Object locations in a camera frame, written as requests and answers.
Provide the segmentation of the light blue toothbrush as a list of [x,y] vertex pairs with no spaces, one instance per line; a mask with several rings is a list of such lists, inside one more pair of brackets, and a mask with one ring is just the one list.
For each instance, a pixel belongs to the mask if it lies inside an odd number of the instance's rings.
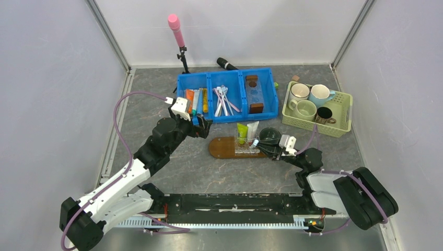
[[251,142],[250,149],[257,148],[259,143],[260,143],[259,139],[254,139],[254,141]]

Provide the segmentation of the clear acrylic toothbrush holder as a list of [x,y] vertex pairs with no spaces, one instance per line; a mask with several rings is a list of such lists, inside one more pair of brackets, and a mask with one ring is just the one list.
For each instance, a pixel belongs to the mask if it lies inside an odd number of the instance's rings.
[[234,156],[235,157],[253,157],[260,154],[257,148],[251,148],[252,142],[242,135],[238,130],[234,137]]

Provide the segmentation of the green toothpaste tube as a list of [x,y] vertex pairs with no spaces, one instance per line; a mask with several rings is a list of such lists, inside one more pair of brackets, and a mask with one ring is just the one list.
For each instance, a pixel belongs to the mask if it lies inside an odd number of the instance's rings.
[[237,131],[238,131],[238,143],[243,145],[247,141],[248,127],[241,123],[237,123]]

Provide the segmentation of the dark brown mug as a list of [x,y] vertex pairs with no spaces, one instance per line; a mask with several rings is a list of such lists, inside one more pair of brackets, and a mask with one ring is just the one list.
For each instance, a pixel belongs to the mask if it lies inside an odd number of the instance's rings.
[[332,115],[333,112],[328,107],[319,107],[314,117],[314,122],[318,124],[335,124],[336,119]]

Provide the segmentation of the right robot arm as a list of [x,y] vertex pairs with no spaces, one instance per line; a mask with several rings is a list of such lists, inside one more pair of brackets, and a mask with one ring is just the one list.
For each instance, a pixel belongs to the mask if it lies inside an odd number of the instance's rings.
[[386,224],[399,211],[394,197],[366,167],[353,171],[323,169],[322,151],[310,146],[295,149],[295,137],[284,135],[279,140],[254,140],[251,144],[274,161],[301,168],[296,173],[300,188],[308,195],[302,208],[316,213],[321,208],[342,213],[360,229]]

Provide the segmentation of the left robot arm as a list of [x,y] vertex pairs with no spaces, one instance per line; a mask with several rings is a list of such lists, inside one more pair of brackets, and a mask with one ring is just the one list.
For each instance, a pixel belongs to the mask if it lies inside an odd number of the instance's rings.
[[170,155],[190,136],[207,138],[212,120],[197,115],[198,125],[179,115],[160,119],[129,162],[108,181],[78,200],[67,198],[61,205],[60,229],[62,250],[68,250],[65,240],[73,244],[71,250],[91,250],[105,233],[128,218],[146,211],[158,213],[164,199],[140,189],[131,196],[124,195],[146,181],[169,161]]

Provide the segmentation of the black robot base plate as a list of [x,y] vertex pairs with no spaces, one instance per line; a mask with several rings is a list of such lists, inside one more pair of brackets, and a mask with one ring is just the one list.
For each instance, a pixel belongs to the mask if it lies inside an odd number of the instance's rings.
[[155,192],[150,216],[168,224],[292,223],[295,215],[335,215],[301,193],[170,193]]

